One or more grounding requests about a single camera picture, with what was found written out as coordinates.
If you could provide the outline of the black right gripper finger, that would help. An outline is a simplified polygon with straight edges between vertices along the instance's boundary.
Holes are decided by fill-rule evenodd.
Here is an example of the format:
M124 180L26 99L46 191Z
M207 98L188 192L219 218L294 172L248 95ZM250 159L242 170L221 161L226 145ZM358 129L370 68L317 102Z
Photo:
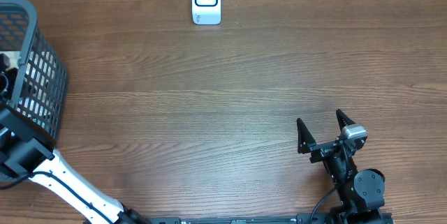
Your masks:
M298 118L296 123L298 128L298 153L309 153L311 147L316 145L316 141L301 118Z
M344 137L344 128L346 126L355 124L355 121L346 116L346 114L341 109L336 110L336 116L340 129L340 137Z

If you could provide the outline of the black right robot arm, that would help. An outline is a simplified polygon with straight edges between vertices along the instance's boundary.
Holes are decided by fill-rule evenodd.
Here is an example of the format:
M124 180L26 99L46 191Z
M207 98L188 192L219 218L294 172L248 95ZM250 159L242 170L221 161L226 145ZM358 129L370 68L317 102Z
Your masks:
M367 140L367 130L361 124L336 110L340 134L335 140L317 143L304 121L296 121L298 130L298 153L309 154L311 163L322 162L330 175L333 188L315 205L308 223L391 223L390 214L383 215L385 205L385 176L379 170L359 171L353 156L362 149ZM317 211L333 194L337 193L341 205L333 207L323 218Z

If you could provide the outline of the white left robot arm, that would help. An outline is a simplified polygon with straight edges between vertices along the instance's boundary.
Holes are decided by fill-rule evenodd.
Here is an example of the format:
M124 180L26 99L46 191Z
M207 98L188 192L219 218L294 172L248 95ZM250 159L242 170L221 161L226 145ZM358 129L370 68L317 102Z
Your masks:
M146 223L90 184L56 148L67 79L53 53L1 53L1 173L11 186L30 180L46 187L90 223Z

